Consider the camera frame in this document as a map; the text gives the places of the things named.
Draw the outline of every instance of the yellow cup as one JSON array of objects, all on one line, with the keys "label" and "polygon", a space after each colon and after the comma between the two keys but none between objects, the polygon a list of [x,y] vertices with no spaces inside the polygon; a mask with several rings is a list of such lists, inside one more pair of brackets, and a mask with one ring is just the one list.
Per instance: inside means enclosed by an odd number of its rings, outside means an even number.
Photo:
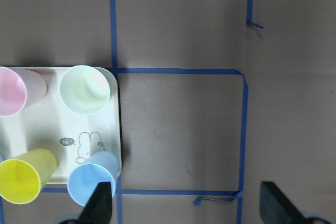
[{"label": "yellow cup", "polygon": [[14,204],[32,202],[57,168],[47,149],[35,149],[0,163],[0,195]]}]

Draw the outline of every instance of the gray surface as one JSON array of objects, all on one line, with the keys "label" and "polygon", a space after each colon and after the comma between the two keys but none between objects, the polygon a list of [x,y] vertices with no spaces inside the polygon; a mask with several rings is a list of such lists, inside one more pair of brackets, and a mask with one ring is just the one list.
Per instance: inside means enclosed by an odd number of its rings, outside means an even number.
[{"label": "gray surface", "polygon": [[[1,65],[110,66],[109,0],[0,0],[0,7]],[[336,222],[335,8],[334,0],[255,0],[254,21],[265,26],[257,30],[244,25],[246,0],[117,0],[120,67],[239,68],[246,74],[250,99],[243,223],[262,223],[262,180],[275,181],[299,209]],[[227,164],[231,153],[224,149],[229,146],[234,154],[238,145],[218,143],[228,132],[224,123],[233,127],[233,138],[238,128],[215,108],[236,116],[237,103],[231,102],[241,86],[235,85],[227,98],[224,88],[236,80],[226,81],[121,75],[124,188],[233,185],[236,177],[228,173],[236,161]],[[223,87],[216,89],[213,83]],[[198,128],[201,118],[206,133]],[[209,135],[212,140],[204,142]],[[233,222],[234,205],[206,202],[195,208],[192,200],[123,196],[124,223]],[[58,214],[80,209],[65,194],[41,194],[31,204],[5,202],[4,207],[9,224],[49,223]]]}]

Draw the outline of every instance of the plastic cup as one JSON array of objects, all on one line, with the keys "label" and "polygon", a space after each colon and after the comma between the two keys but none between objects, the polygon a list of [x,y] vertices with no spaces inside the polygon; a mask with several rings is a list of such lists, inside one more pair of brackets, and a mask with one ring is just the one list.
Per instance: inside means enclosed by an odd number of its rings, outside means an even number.
[{"label": "plastic cup", "polygon": [[35,149],[0,163],[0,195],[14,204],[32,202],[57,168],[47,149]]},{"label": "plastic cup", "polygon": [[90,66],[74,66],[61,77],[59,93],[66,107],[82,114],[101,111],[110,100],[110,86],[105,76]]},{"label": "plastic cup", "polygon": [[31,70],[0,67],[0,116],[11,116],[47,92],[43,77]]},{"label": "plastic cup", "polygon": [[85,206],[99,182],[110,182],[113,197],[118,173],[117,158],[109,152],[97,152],[71,172],[67,182],[69,195]]}]

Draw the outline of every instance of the tray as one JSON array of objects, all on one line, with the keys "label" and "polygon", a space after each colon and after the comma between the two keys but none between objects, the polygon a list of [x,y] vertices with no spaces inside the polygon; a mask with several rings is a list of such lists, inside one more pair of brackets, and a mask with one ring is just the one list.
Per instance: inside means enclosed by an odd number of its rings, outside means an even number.
[{"label": "tray", "polygon": [[107,106],[95,115],[79,115],[65,107],[58,93],[59,80],[69,68],[24,68],[40,73],[47,82],[46,96],[14,116],[0,118],[0,154],[5,159],[35,148],[47,148],[58,159],[50,184],[65,184],[71,171],[98,151],[113,153],[121,167],[118,84],[100,70],[111,87]]}]

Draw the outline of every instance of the black object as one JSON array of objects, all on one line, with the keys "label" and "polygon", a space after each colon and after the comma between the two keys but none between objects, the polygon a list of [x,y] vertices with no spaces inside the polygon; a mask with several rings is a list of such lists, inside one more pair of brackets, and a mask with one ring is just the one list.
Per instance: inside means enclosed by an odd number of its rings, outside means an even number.
[{"label": "black object", "polygon": [[318,218],[305,218],[273,182],[261,182],[259,210],[264,224],[331,224]]},{"label": "black object", "polygon": [[91,195],[78,220],[60,224],[109,224],[112,217],[112,192],[110,182],[100,182]]}]

